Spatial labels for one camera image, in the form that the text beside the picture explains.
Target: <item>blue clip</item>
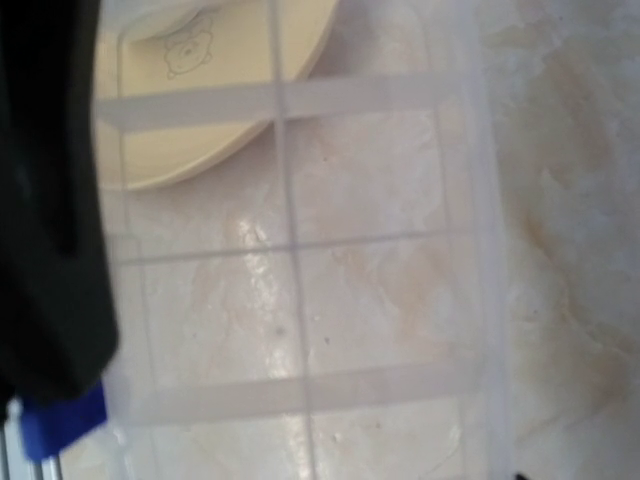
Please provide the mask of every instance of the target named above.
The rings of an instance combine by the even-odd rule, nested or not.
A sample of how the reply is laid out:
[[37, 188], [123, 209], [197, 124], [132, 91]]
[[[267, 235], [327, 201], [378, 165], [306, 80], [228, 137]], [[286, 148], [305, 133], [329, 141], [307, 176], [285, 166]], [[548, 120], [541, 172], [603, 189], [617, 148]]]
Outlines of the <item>blue clip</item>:
[[22, 442], [33, 462], [58, 455], [63, 449], [107, 421], [102, 383], [83, 397], [46, 407], [22, 401]]

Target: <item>printed bear illustration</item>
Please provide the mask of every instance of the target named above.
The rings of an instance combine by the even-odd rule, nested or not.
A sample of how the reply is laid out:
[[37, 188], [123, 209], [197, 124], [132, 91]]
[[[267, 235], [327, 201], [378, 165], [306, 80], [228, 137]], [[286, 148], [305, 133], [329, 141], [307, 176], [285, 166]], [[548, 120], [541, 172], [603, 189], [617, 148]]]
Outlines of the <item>printed bear illustration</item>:
[[212, 24], [210, 16], [197, 17], [166, 39], [164, 59], [169, 67], [167, 76], [170, 79], [211, 61]]

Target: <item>black object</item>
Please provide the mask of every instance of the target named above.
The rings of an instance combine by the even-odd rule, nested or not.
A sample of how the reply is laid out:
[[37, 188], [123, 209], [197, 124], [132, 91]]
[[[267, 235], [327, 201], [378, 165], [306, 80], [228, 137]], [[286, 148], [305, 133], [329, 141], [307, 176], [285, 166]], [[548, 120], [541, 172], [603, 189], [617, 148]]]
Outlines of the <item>black object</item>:
[[91, 144], [98, 0], [0, 0], [0, 401], [95, 385], [117, 345]]

